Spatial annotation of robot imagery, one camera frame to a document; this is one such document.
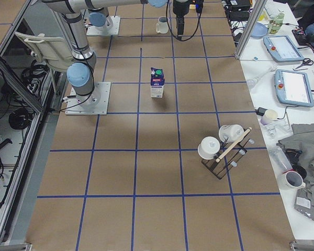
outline chair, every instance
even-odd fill
[[[32,36],[15,32],[15,35],[35,53],[37,62],[46,62],[50,69],[52,87],[56,93],[54,71],[66,72],[68,67],[75,62],[66,40],[62,37],[45,37],[42,33]]]

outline white mug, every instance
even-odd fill
[[[275,110],[266,110],[263,117],[261,118],[261,124],[271,124],[272,122],[276,121],[278,118],[278,113]]]
[[[280,189],[299,189],[304,188],[302,176],[295,171],[287,171],[277,177],[277,183]]]
[[[220,142],[214,137],[205,137],[198,146],[198,154],[203,159],[213,159],[220,150]]]
[[[167,26],[167,17],[159,17],[158,23],[156,24],[156,32],[165,34],[169,31],[169,27]]]
[[[219,129],[219,138],[222,142],[231,143],[237,140],[243,132],[244,129],[239,124],[223,125]]]

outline scissors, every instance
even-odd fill
[[[314,61],[309,59],[309,58],[305,58],[303,61],[302,61],[302,64],[299,65],[298,67],[296,67],[295,69],[293,69],[294,71],[302,66],[305,66],[305,65],[313,65],[314,64]]]

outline blue joint cap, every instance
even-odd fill
[[[148,0],[148,2],[151,6],[160,8],[167,3],[167,0]]]
[[[88,82],[90,72],[88,66],[85,64],[74,63],[68,68],[66,75],[71,85],[74,87],[82,87]]]
[[[92,12],[89,14],[89,21],[96,27],[101,27],[106,23],[106,16],[99,12]]]

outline table surface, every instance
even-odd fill
[[[275,4],[279,10],[283,10],[285,13],[284,23],[288,22],[290,24],[297,25],[296,19],[287,4],[276,2]],[[291,32],[293,28],[294,26],[283,25],[276,35],[288,35],[295,45],[299,47]],[[314,53],[311,49],[303,49],[300,51],[304,57],[314,60]],[[253,60],[255,56],[259,59],[258,61]],[[277,63],[267,52],[263,39],[250,38],[243,54],[241,55],[241,65],[245,79],[251,79],[260,75],[274,64],[278,66],[278,69],[292,70],[295,66],[299,65],[300,62]],[[314,89],[314,65],[305,68],[308,68],[308,70],[303,72],[307,73],[310,87],[311,89]],[[255,108],[263,107],[266,109],[273,109],[278,112],[278,117],[282,117],[284,115],[286,106],[279,103],[277,99],[274,87],[274,72],[267,73],[263,76],[257,85],[251,90],[250,94]],[[289,108],[287,109],[287,113],[291,124],[314,123],[314,107]],[[277,138],[272,139],[263,127],[261,129],[268,150],[275,147],[277,140],[291,135],[277,135]],[[275,175],[277,176],[282,172],[282,170],[272,158],[271,162]],[[294,209],[296,190],[281,190],[281,195],[295,239],[314,239],[314,221]]]
[[[30,0],[0,0],[0,53]]]

